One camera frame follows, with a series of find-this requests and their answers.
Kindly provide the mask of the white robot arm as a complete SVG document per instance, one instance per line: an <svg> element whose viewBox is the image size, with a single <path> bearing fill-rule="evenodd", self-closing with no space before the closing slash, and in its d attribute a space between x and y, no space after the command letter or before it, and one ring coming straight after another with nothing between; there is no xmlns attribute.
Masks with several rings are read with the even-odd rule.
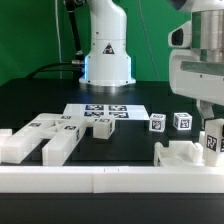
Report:
<svg viewBox="0 0 224 224"><path fill-rule="evenodd" d="M85 0L91 16L91 50L80 83L115 91L132 85L126 53L126 13L112 0ZM214 104L224 106L224 0L168 0L191 19L168 35L169 83L173 93L193 98L203 120Z"/></svg>

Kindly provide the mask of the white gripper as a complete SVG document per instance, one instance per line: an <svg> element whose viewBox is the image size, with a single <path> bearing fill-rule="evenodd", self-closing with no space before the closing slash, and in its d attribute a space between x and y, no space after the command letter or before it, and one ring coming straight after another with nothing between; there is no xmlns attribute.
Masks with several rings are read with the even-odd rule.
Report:
<svg viewBox="0 0 224 224"><path fill-rule="evenodd" d="M214 118L212 103L224 106L224 63L201 62L198 52L175 49L169 59L169 82L175 94L197 99L202 128Z"/></svg>

